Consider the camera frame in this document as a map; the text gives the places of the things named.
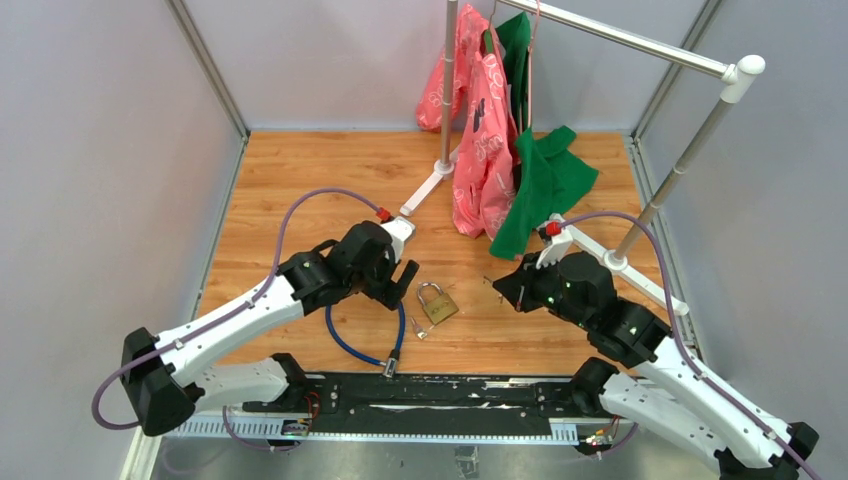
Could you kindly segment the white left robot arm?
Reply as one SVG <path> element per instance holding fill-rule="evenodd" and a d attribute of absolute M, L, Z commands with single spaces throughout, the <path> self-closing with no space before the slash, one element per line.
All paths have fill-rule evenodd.
<path fill-rule="evenodd" d="M 298 411 L 307 389 L 290 357 L 276 354 L 223 366 L 218 360 L 276 327 L 356 294 L 399 310 L 417 263 L 409 261 L 399 279 L 392 277 L 415 232 L 402 217 L 382 224 L 363 221 L 340 240 L 292 255 L 265 282 L 209 314 L 158 335 L 146 328 L 128 334 L 120 382 L 142 432 L 160 436 L 198 411 L 244 402 Z"/>

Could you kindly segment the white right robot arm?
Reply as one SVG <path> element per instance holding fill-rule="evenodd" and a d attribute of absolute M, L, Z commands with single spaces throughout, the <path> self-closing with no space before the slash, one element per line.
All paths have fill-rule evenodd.
<path fill-rule="evenodd" d="M 621 297 L 611 272 L 584 252 L 538 267 L 528 254 L 494 289 L 519 312 L 545 309 L 587 334 L 598 356 L 572 379 L 584 417 L 624 417 L 696 456 L 722 479 L 796 479 L 819 441 L 745 399 L 648 308 Z"/>

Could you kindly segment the silver padlock keys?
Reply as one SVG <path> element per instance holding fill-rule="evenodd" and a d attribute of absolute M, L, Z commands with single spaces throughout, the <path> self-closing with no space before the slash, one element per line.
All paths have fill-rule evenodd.
<path fill-rule="evenodd" d="M 504 301 L 503 294 L 494 286 L 494 281 L 488 276 L 484 276 L 483 284 L 487 287 L 488 290 L 492 292 L 493 295 L 497 297 L 497 302 L 499 304 L 502 304 Z"/>

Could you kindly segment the brass padlock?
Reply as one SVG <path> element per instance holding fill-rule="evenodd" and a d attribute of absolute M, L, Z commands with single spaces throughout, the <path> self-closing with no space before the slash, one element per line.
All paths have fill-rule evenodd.
<path fill-rule="evenodd" d="M 422 282 L 416 290 L 417 300 L 433 326 L 438 326 L 459 312 L 459 307 L 437 283 Z"/>

